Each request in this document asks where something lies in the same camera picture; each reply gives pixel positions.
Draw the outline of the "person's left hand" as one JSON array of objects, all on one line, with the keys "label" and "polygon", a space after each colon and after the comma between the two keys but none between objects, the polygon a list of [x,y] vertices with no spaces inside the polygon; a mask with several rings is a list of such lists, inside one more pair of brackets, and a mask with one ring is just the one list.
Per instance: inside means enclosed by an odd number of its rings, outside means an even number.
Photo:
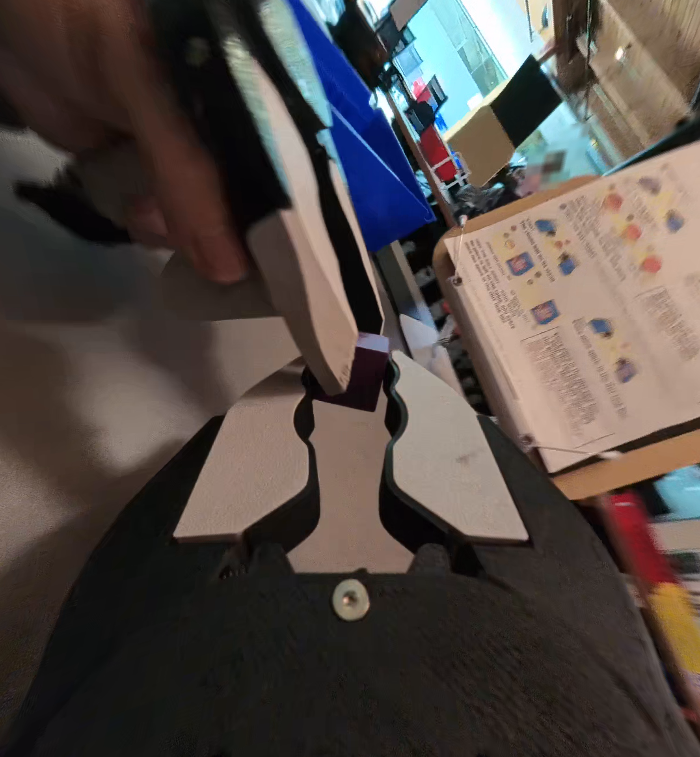
[{"label": "person's left hand", "polygon": [[73,155],[133,142],[147,187],[124,201],[134,240],[184,254],[213,282],[247,275],[218,172],[164,80],[142,2],[0,1],[0,95]]}]

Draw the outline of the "yellow bin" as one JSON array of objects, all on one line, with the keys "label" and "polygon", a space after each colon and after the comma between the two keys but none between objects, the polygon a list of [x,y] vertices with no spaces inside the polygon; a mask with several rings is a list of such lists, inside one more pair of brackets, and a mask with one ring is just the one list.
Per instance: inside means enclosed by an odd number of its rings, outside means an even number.
[{"label": "yellow bin", "polygon": [[700,625],[688,592],[677,583],[657,583],[649,593],[649,606],[678,666],[700,677]]}]

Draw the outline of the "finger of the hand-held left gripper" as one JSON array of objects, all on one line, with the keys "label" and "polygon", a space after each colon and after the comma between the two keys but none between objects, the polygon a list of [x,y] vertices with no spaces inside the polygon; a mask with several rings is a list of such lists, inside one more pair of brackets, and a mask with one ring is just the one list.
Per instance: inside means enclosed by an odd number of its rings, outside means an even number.
[{"label": "finger of the hand-held left gripper", "polygon": [[322,148],[317,155],[320,208],[339,265],[343,289],[357,330],[381,335],[384,316],[374,269],[331,132],[320,130],[317,143]]},{"label": "finger of the hand-held left gripper", "polygon": [[307,147],[277,87],[253,63],[255,91],[270,130],[289,205],[250,226],[246,239],[270,299],[307,367],[329,395],[349,384],[358,330],[320,208]]}]

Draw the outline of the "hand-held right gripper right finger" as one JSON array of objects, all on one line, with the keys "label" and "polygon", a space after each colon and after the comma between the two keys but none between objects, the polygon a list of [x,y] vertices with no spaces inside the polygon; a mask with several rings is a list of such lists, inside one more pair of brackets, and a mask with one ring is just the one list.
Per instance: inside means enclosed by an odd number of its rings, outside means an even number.
[{"label": "hand-held right gripper right finger", "polygon": [[384,389],[388,533],[406,547],[525,544],[529,533],[469,403],[398,350],[390,355]]}]

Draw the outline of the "wooden sheet stand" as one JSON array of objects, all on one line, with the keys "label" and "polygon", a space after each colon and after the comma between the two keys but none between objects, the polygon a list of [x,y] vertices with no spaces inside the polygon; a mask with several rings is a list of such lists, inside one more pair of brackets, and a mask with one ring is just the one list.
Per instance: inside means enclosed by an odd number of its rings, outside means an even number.
[{"label": "wooden sheet stand", "polygon": [[[528,423],[519,409],[515,390],[499,365],[494,350],[488,345],[486,337],[480,334],[482,329],[477,326],[477,317],[469,313],[465,297],[460,293],[462,286],[456,286],[452,282],[456,275],[456,264],[448,244],[456,243],[463,234],[477,232],[516,214],[527,212],[542,203],[579,190],[595,180],[596,177],[592,175],[569,179],[467,220],[463,225],[457,223],[440,237],[433,253],[432,266],[441,293],[458,324],[464,350],[473,363],[486,403],[499,426],[518,445],[525,443],[529,432]],[[568,499],[580,501],[630,487],[699,462],[700,418],[625,444],[620,456],[615,459],[587,459],[551,474],[551,479]]]}]

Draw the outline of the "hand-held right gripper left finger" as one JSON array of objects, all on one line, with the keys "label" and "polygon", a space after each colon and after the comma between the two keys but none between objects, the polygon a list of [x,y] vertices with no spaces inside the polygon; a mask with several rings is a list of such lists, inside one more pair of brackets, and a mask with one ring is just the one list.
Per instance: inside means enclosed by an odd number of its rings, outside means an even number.
[{"label": "hand-held right gripper left finger", "polygon": [[293,550],[316,529],[313,403],[300,360],[258,383],[223,417],[174,538],[238,550]]}]

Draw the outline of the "large blue bin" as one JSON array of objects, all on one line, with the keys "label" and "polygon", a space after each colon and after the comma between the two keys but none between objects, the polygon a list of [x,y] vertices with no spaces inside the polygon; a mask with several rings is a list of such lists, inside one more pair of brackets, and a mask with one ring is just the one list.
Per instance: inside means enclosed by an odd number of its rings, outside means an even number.
[{"label": "large blue bin", "polygon": [[366,248],[375,253],[434,220],[385,113],[322,21],[289,1],[330,104],[330,134]]}]

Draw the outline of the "tan and black box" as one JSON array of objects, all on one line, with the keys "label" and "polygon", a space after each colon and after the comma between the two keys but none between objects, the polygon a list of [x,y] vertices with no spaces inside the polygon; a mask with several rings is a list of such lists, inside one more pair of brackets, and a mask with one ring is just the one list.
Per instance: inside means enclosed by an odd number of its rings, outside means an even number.
[{"label": "tan and black box", "polygon": [[442,139],[464,163],[470,184],[481,186],[510,163],[516,148],[561,102],[538,59],[529,55],[509,80],[469,110]]}]

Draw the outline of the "purple cube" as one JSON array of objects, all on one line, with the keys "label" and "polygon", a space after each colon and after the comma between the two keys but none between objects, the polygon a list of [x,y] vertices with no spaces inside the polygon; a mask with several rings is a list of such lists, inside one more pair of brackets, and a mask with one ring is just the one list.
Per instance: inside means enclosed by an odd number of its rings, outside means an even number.
[{"label": "purple cube", "polygon": [[387,337],[360,332],[355,347],[352,372],[344,393],[327,394],[307,370],[304,374],[305,386],[316,401],[351,410],[375,412],[389,362],[389,352]]}]

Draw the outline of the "printed instruction sheet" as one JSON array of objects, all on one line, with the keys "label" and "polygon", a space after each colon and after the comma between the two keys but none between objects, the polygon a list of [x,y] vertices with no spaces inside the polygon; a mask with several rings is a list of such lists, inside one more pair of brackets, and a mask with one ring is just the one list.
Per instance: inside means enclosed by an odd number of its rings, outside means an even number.
[{"label": "printed instruction sheet", "polygon": [[700,421],[700,140],[444,244],[549,473]]}]

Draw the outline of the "red bin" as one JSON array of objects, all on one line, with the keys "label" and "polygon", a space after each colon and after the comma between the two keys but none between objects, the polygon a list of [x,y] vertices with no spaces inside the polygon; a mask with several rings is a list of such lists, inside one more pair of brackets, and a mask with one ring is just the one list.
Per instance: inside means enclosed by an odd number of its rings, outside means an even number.
[{"label": "red bin", "polygon": [[677,584],[640,497],[624,491],[607,495],[604,502],[607,528],[626,572],[647,591],[660,584]]}]

